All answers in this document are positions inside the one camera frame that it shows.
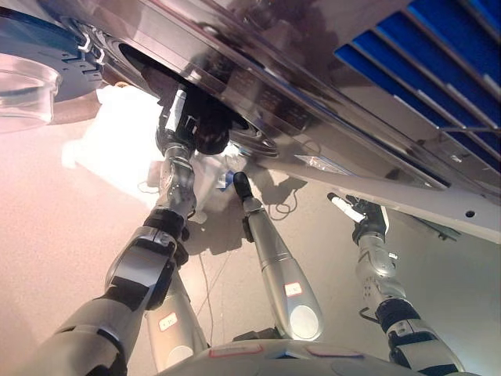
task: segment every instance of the robotic arm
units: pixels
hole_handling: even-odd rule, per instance
[[[18,375],[125,375],[145,311],[157,308],[176,272],[175,252],[196,206],[192,118],[168,134],[160,197],[106,276],[104,295],[85,303],[43,343]]]
[[[349,203],[334,193],[327,198],[355,221],[352,237],[360,249],[355,271],[363,286],[367,309],[376,315],[377,319],[372,320],[387,335],[390,361],[421,374],[464,374],[460,360],[421,320],[395,278],[396,255],[384,244],[388,228],[386,209],[352,196],[347,196]]]

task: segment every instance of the floor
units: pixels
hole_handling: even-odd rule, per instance
[[[118,189],[112,177],[68,162],[67,145],[90,127],[86,121],[0,135],[0,374],[102,294],[108,266],[149,212],[148,200]],[[351,221],[326,199],[329,187],[257,168],[249,175],[316,293],[326,319],[321,339],[387,359],[382,330],[357,315],[358,250]],[[206,222],[190,224],[191,257],[181,275],[207,340],[217,345],[273,322],[234,190],[212,194]],[[421,316],[468,371],[499,374],[499,245],[467,235],[439,240],[397,212],[390,221],[387,245],[399,256],[398,278]],[[146,326],[129,374],[155,374]]]

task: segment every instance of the blue panel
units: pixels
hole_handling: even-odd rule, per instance
[[[384,73],[379,67],[374,65],[364,55],[350,45],[344,45],[335,52],[335,55],[352,65],[357,71],[365,75],[368,79],[379,85],[381,88],[394,96],[404,100],[414,110],[422,114],[439,128],[455,127],[445,120],[437,111],[433,110],[422,100],[418,99],[409,90],[400,85],[397,81]]]
[[[409,11],[480,75],[501,85],[499,46],[456,0],[417,0]]]
[[[420,90],[458,119],[467,127],[483,127],[484,125],[467,110],[461,107],[453,98],[447,95],[432,80],[422,74],[411,63],[398,54],[392,47],[383,42],[372,31],[367,31],[357,37],[353,44],[372,56],[408,85]]]
[[[377,30],[501,127],[499,103],[402,13],[388,17]]]
[[[471,153],[482,159],[485,163],[493,167],[496,171],[501,171],[501,164],[491,154],[481,148],[475,141],[462,132],[448,132],[458,143],[467,148]]]
[[[498,33],[501,31],[501,2],[499,0],[470,0],[478,12]]]
[[[501,139],[499,139],[498,135],[492,132],[475,132],[475,135],[497,151],[498,154],[501,154]]]

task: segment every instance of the black joint actuator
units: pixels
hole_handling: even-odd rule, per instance
[[[382,302],[379,307],[377,307],[376,317],[384,333],[387,332],[391,325],[399,321],[421,318],[409,302],[398,298],[388,299]]]
[[[153,227],[168,233],[176,240],[180,238],[185,220],[176,212],[169,209],[155,208],[146,218],[144,226]]]
[[[378,204],[373,204],[365,200],[360,200],[354,209],[357,212],[364,213],[366,218],[360,223],[355,224],[355,230],[351,235],[355,244],[359,245],[359,240],[362,235],[367,233],[377,233],[377,235],[383,239],[386,233],[386,222],[384,221],[383,210]]]
[[[249,179],[244,172],[237,172],[233,176],[233,185],[235,186],[236,194],[242,202],[249,197],[254,197],[251,190]]]

